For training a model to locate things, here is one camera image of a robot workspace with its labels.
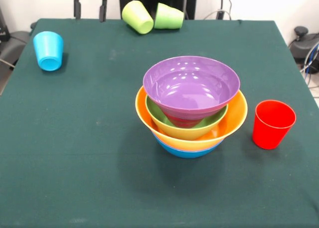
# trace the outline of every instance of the blue cup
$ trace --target blue cup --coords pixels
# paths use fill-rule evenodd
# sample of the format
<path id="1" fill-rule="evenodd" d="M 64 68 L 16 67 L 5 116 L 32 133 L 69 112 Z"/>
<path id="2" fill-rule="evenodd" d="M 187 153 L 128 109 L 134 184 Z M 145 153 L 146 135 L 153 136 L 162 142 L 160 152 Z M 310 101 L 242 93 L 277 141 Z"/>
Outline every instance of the blue cup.
<path id="1" fill-rule="evenodd" d="M 63 38 L 55 32 L 38 33 L 33 39 L 36 60 L 41 69 L 55 71 L 61 67 Z"/>

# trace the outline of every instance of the purple bowl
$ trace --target purple bowl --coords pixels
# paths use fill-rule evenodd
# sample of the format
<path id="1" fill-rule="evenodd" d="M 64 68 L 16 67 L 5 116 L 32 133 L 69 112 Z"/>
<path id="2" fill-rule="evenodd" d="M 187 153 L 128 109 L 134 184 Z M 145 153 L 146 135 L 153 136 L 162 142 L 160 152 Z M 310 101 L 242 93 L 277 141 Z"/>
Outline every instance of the purple bowl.
<path id="1" fill-rule="evenodd" d="M 143 86 L 167 117 L 200 121 L 218 112 L 236 95 L 240 80 L 222 62 L 181 56 L 152 66 L 144 75 Z"/>

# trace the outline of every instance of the white wall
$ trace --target white wall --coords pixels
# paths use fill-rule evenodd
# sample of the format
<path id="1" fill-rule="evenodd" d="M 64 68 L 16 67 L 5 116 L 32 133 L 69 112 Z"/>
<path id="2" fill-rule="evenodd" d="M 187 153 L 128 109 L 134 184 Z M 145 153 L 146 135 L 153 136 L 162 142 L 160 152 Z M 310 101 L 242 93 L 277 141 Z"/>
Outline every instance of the white wall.
<path id="1" fill-rule="evenodd" d="M 294 28 L 306 26 L 310 32 L 319 32 L 319 0 L 231 0 L 232 19 L 274 20 L 286 43 L 295 38 Z M 197 0 L 195 19 L 203 19 L 220 8 L 220 0 Z M 229 9 L 224 0 L 224 9 Z"/>
<path id="2" fill-rule="evenodd" d="M 80 0 L 82 18 L 98 18 L 102 0 Z M 120 18 L 120 1 L 108 0 L 107 18 Z M 39 18 L 72 18 L 73 0 L 0 0 L 10 31 L 30 30 Z"/>
<path id="3" fill-rule="evenodd" d="M 83 18 L 98 18 L 101 0 L 80 0 Z M 319 0 L 232 0 L 232 18 L 275 20 L 286 43 L 294 38 L 297 25 L 319 32 Z M 0 0 L 10 31 L 29 30 L 41 17 L 73 17 L 73 0 Z M 220 0 L 197 0 L 196 19 L 203 19 L 220 7 Z M 224 0 L 224 9 L 229 3 Z M 108 0 L 107 18 L 120 18 L 119 0 Z"/>

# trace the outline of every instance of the green bowl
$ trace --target green bowl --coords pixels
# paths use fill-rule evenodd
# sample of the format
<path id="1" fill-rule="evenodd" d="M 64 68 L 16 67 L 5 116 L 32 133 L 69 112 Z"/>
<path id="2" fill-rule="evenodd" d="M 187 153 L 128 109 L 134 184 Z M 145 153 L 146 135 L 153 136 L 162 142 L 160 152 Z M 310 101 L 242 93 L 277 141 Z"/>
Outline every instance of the green bowl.
<path id="1" fill-rule="evenodd" d="M 210 132 L 223 119 L 228 109 L 228 105 L 226 105 L 216 114 L 205 117 L 196 126 L 192 128 L 180 128 L 172 124 L 162 110 L 148 96 L 146 96 L 145 103 L 152 120 L 158 128 L 167 135 L 182 140 L 195 140 Z"/>

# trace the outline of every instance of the blue bowl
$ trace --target blue bowl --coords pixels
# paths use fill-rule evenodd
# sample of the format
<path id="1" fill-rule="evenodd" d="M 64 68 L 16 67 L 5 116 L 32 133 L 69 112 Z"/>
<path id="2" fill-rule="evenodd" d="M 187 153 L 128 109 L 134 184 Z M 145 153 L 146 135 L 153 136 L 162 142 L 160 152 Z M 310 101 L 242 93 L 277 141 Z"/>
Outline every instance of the blue bowl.
<path id="1" fill-rule="evenodd" d="M 189 151 L 181 151 L 181 150 L 175 149 L 173 147 L 170 147 L 170 146 L 166 145 L 164 142 L 162 142 L 160 139 L 158 139 L 157 136 L 155 136 L 155 138 L 160 143 L 160 145 L 165 150 L 167 150 L 169 153 L 171 153 L 174 156 L 186 158 L 186 159 L 202 157 L 202 156 L 210 153 L 211 151 L 213 151 L 223 141 L 223 140 L 220 141 L 219 143 L 217 143 L 213 147 L 208 148 L 206 150 L 202 150 L 202 151 L 198 151 L 198 152 L 189 152 Z"/>

